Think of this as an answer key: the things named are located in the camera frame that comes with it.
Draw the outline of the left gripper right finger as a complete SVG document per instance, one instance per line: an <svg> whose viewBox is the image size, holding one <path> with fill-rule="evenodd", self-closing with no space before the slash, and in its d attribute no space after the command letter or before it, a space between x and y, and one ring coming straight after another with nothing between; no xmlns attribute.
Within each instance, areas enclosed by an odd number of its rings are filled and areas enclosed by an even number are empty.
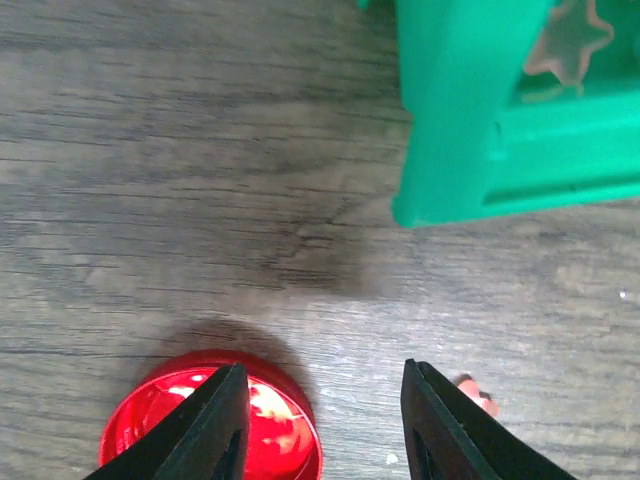
<svg viewBox="0 0 640 480"><path fill-rule="evenodd" d="M412 479L571 479L427 362L408 359L401 388Z"/></svg>

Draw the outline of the green candy bin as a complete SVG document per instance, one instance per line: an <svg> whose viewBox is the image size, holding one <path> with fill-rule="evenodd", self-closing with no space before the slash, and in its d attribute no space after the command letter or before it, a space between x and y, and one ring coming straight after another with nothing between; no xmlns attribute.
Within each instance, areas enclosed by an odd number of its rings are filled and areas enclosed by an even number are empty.
<svg viewBox="0 0 640 480"><path fill-rule="evenodd" d="M415 228L639 192L635 1L398 1Z"/></svg>

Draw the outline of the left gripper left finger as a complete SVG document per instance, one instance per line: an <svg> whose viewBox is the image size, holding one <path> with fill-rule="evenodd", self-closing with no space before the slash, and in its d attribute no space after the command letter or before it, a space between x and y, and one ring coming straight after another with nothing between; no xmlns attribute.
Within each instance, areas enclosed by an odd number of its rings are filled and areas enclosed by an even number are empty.
<svg viewBox="0 0 640 480"><path fill-rule="evenodd" d="M224 365L148 434L88 477L242 479L249 411L245 367Z"/></svg>

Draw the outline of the red round lid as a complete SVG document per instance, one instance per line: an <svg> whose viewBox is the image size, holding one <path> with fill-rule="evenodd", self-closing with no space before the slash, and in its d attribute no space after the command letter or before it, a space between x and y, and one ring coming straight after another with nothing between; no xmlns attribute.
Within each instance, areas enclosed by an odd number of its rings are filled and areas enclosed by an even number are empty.
<svg viewBox="0 0 640 480"><path fill-rule="evenodd" d="M152 430L220 366L242 364L248 375L249 435L246 479L319 479L323 453L312 407L298 383L249 353L201 350L156 367L119 404L100 441L98 464Z"/></svg>

